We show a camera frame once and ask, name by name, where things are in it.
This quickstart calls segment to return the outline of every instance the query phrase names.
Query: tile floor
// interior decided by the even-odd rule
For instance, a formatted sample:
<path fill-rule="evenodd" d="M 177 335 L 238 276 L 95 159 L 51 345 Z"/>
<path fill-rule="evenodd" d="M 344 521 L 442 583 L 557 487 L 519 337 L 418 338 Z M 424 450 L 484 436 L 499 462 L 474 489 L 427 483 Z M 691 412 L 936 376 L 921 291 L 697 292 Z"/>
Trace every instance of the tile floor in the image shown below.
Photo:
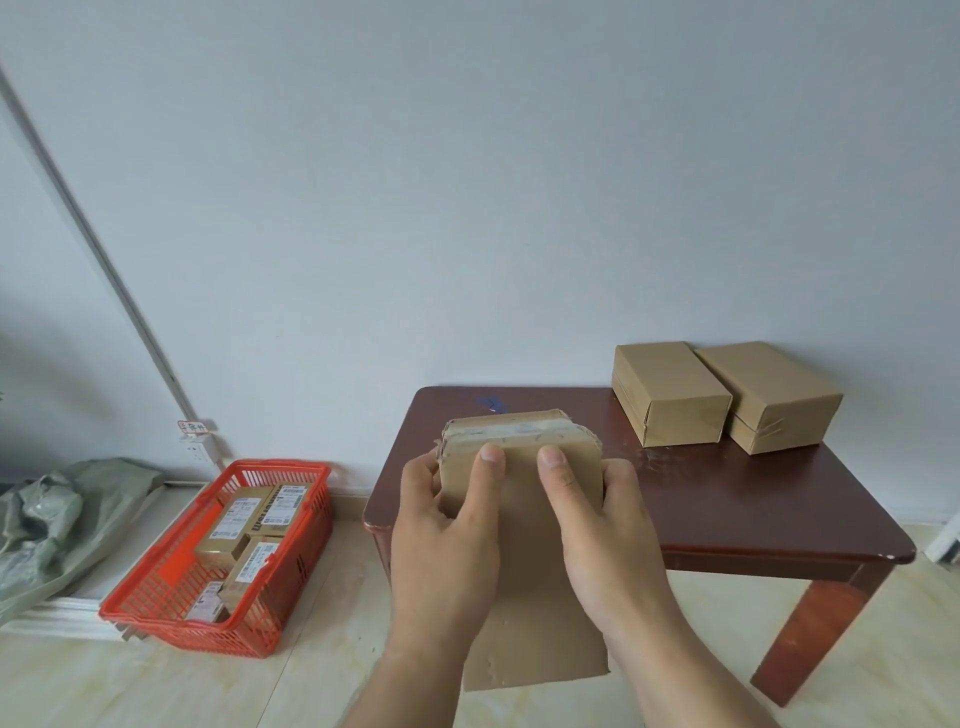
<path fill-rule="evenodd" d="M 930 529 L 911 528 L 922 545 Z M 746 679 L 804 589 L 780 579 L 671 573 L 710 647 Z M 359 523 L 337 522 L 280 650 L 267 660 L 180 652 L 157 641 L 0 635 L 0 705 L 18 726 L 335 726 L 376 662 L 387 581 Z M 923 557 L 900 568 L 785 710 L 783 726 L 960 725 L 960 573 Z M 456 725 L 640 724 L 616 672 L 465 694 Z"/>

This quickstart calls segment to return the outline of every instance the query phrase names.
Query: wall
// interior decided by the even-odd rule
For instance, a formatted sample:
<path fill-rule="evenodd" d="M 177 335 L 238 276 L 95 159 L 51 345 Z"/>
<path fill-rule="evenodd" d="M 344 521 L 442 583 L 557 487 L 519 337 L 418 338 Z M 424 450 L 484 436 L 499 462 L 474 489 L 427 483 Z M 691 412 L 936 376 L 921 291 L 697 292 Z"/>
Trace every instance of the wall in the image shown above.
<path fill-rule="evenodd" d="M 956 5 L 2 3 L 236 454 L 369 488 L 423 385 L 762 338 L 848 393 L 828 442 L 884 505 L 960 505 Z"/>
<path fill-rule="evenodd" d="M 0 482 L 116 455 L 203 475 L 177 445 L 173 397 L 8 121 L 0 114 Z"/>

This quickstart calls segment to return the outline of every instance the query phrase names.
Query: blue stain on table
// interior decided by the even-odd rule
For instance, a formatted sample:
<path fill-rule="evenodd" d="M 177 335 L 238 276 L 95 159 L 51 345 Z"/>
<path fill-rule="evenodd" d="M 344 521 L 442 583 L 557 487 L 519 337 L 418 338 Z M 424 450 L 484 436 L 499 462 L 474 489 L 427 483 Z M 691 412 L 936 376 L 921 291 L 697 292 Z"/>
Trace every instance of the blue stain on table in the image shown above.
<path fill-rule="evenodd" d="M 507 413 L 507 408 L 497 397 L 481 397 L 478 401 L 495 415 L 504 415 Z"/>

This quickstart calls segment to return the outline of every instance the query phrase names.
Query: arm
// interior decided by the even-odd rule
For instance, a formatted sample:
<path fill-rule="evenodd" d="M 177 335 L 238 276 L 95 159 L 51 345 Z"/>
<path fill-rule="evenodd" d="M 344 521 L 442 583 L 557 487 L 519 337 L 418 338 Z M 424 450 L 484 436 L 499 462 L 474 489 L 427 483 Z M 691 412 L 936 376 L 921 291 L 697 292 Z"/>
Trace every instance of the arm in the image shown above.
<path fill-rule="evenodd" d="M 559 449 L 541 449 L 538 466 L 560 522 L 573 591 L 634 686 L 651 728 L 776 728 L 684 618 L 634 467 L 604 461 L 607 493 L 597 514 Z"/>
<path fill-rule="evenodd" d="M 464 661 L 496 592 L 497 507 L 506 456 L 493 445 L 480 449 L 456 519 L 444 516 L 434 500 L 437 470 L 433 452 L 403 469 L 392 544 L 390 637 L 344 728 L 453 725 Z"/>

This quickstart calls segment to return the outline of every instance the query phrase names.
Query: red plastic basket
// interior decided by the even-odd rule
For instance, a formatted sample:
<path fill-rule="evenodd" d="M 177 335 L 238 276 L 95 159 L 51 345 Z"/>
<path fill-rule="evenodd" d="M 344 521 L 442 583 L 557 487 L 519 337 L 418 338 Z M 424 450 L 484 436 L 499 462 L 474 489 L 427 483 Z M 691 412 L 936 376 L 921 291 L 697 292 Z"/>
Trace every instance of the red plastic basket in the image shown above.
<path fill-rule="evenodd" d="M 326 463 L 234 461 L 110 593 L 100 617 L 182 649 L 243 657 L 271 654 L 333 530 L 333 507 L 326 488 L 329 475 Z M 185 619 L 210 581 L 227 578 L 226 570 L 201 566 L 193 549 L 220 516 L 230 494 L 239 488 L 278 483 L 312 484 L 279 548 L 226 621 Z"/>

